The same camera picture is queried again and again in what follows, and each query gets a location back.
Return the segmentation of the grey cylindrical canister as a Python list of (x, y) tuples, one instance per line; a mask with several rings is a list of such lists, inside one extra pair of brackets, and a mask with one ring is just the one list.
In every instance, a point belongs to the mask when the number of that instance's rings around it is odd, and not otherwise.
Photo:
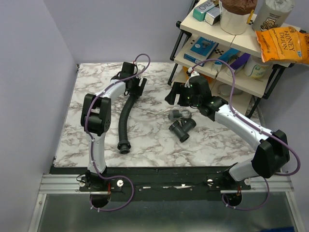
[(294, 6), (294, 0), (264, 0), (253, 22), (253, 30), (266, 31), (281, 27)]

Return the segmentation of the purple white carton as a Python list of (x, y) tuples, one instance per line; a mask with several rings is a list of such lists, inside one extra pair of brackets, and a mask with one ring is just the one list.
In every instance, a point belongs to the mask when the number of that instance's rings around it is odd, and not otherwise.
[(236, 60), (234, 60), (231, 64), (230, 67), (232, 70), (229, 68), (226, 69), (226, 74), (229, 76), (232, 76), (232, 74), (236, 75), (247, 63), (247, 61), (250, 58), (250, 54), (248, 53), (243, 53), (240, 57), (238, 57)]

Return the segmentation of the teal green box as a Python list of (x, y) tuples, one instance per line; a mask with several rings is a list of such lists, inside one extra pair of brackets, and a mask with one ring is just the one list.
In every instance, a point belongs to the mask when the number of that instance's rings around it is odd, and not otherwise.
[(211, 0), (201, 3), (193, 9), (193, 18), (199, 22), (204, 21), (206, 13), (214, 7), (215, 4)]

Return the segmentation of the aluminium frame rail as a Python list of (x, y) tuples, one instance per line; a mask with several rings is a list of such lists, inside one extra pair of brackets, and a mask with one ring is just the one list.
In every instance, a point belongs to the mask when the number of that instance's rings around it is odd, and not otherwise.
[[(40, 194), (106, 194), (106, 191), (83, 191), (79, 182), (76, 180), (76, 174), (44, 174), (40, 187)], [(268, 181), (262, 177), (250, 178), (247, 181), (250, 189), (242, 188), (242, 193), (260, 193), (266, 192), (269, 186), (270, 192), (292, 192), (294, 187), (292, 181), (287, 176), (273, 176)]]

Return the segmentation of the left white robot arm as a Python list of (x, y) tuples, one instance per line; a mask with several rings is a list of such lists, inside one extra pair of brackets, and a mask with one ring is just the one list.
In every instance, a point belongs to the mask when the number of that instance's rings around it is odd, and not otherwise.
[(115, 86), (102, 90), (96, 94), (86, 94), (81, 115), (81, 126), (88, 134), (89, 141), (89, 163), (83, 181), (89, 187), (97, 191), (104, 190), (110, 186), (110, 181), (101, 174), (106, 171), (104, 157), (104, 142), (107, 131), (111, 125), (112, 103), (120, 95), (128, 95), (118, 121), (118, 145), (120, 154), (130, 152), (131, 144), (127, 135), (127, 121), (135, 102), (142, 95), (147, 79), (141, 77), (143, 65), (137, 62), (124, 62), (122, 69), (111, 78)]

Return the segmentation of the silver small box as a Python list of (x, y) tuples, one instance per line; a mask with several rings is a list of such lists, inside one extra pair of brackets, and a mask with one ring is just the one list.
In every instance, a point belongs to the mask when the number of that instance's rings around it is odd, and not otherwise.
[(219, 22), (220, 21), (220, 9), (218, 7), (214, 7), (211, 10), (207, 11), (204, 21), (207, 22), (211, 26)]

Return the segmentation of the grey T pipe fitting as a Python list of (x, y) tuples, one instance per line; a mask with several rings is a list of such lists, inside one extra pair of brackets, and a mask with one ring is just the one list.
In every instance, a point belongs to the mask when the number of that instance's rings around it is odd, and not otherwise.
[(169, 130), (179, 138), (181, 143), (183, 143), (190, 137), (188, 132), (196, 125), (196, 122), (192, 118), (182, 118), (170, 125)]

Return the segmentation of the clear plastic pipe fitting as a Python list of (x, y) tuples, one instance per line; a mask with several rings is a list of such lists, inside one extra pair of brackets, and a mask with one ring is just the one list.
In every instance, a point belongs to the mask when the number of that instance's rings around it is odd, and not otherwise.
[(188, 109), (175, 109), (175, 110), (170, 110), (168, 114), (168, 119), (169, 120), (177, 120), (177, 119), (182, 119), (182, 118), (191, 118), (192, 113)]

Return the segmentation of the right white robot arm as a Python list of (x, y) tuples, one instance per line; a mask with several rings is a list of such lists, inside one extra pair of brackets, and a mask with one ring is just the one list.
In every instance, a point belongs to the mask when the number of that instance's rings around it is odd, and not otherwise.
[(165, 101), (170, 105), (176, 103), (197, 108), (203, 116), (232, 130), (255, 151), (252, 159), (236, 163), (225, 171), (222, 184), (227, 189), (234, 189), (247, 178), (270, 178), (290, 160), (284, 132), (266, 129), (231, 109), (229, 102), (211, 94), (203, 76), (190, 78), (188, 86), (175, 82)]

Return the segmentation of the blue product box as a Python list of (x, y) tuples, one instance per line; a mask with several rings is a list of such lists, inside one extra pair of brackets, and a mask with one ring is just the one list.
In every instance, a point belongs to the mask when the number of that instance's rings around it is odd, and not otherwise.
[(190, 43), (191, 47), (184, 53), (183, 58), (194, 64), (209, 59), (219, 45), (217, 42), (198, 37)]

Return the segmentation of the blue white carton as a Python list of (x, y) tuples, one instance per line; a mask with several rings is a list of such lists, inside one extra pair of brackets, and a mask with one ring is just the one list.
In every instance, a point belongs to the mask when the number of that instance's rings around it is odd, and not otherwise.
[(220, 72), (223, 65), (222, 61), (228, 63), (234, 56), (238, 55), (239, 53), (239, 50), (230, 48), (218, 58), (219, 61), (214, 62), (212, 66), (212, 71)]

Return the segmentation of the white round container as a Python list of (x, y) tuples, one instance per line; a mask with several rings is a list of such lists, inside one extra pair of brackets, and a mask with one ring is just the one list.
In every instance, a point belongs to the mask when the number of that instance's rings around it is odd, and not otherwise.
[(261, 78), (272, 66), (272, 62), (263, 62), (261, 58), (250, 56), (244, 66), (244, 73), (251, 78)]

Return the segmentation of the orange snack bag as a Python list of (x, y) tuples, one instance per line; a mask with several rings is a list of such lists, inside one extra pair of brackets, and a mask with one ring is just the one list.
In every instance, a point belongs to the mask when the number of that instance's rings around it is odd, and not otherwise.
[(184, 71), (184, 73), (185, 73), (185, 78), (186, 78), (186, 80), (188, 80), (188, 79), (191, 77), (191, 73), (188, 72), (188, 69), (189, 69), (189, 68), (183, 66), (182, 69), (183, 69), (183, 71)]

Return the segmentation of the white tub brown lid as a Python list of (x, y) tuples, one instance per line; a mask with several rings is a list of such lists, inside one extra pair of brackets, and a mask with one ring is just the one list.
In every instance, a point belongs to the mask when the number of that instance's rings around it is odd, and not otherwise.
[(243, 34), (256, 5), (256, 0), (220, 0), (221, 29), (231, 35)]

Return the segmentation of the orange honey dijon chip bag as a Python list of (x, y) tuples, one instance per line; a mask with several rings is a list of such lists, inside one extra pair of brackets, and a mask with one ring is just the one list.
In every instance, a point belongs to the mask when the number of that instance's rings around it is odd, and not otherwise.
[(309, 63), (309, 34), (301, 33), (294, 27), (280, 27), (256, 31), (263, 62), (279, 61)]

